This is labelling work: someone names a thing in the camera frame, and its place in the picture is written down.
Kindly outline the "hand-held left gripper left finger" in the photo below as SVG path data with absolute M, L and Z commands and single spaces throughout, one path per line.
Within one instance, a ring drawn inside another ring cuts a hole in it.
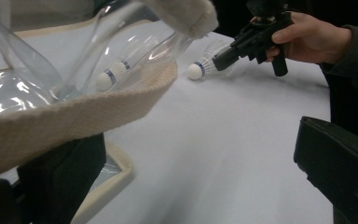
M 33 224 L 70 224 L 106 162 L 101 133 L 67 142 L 17 168 Z

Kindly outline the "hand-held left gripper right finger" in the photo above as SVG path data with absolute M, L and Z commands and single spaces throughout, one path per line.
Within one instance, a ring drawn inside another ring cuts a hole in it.
M 358 224 L 358 136 L 310 117 L 300 121 L 294 162 L 345 222 Z

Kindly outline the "white feather shuttlecock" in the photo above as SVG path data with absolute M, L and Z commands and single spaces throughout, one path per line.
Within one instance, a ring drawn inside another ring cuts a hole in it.
M 126 74 L 127 70 L 124 67 L 108 68 L 96 77 L 95 87 L 98 91 L 112 90 L 124 80 Z
M 216 40 L 211 43 L 203 54 L 187 68 L 187 77 L 191 80 L 202 80 L 227 75 L 231 67 L 218 71 L 213 63 L 213 57 L 228 47 L 228 42 L 223 40 Z
M 131 37 L 111 67 L 115 78 L 122 79 L 158 43 L 158 39 L 152 35 L 147 37 Z

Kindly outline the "transparent bag with beige trim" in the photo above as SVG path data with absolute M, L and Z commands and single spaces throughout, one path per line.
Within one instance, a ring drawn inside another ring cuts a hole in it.
M 53 148 L 144 117 L 177 76 L 177 58 L 217 27 L 212 0 L 0 0 L 0 224 L 33 224 L 17 168 Z M 120 84 L 98 91 L 131 37 L 159 43 Z M 70 224 L 115 196 L 131 164 L 106 162 Z

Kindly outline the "white table cover sheet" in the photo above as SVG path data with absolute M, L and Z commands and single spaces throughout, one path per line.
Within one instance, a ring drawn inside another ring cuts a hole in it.
M 180 75 L 144 119 L 107 134 L 134 178 L 88 223 L 333 224 L 332 204 L 293 160 L 300 118 L 329 115 L 327 85 L 312 65 L 289 68 Z

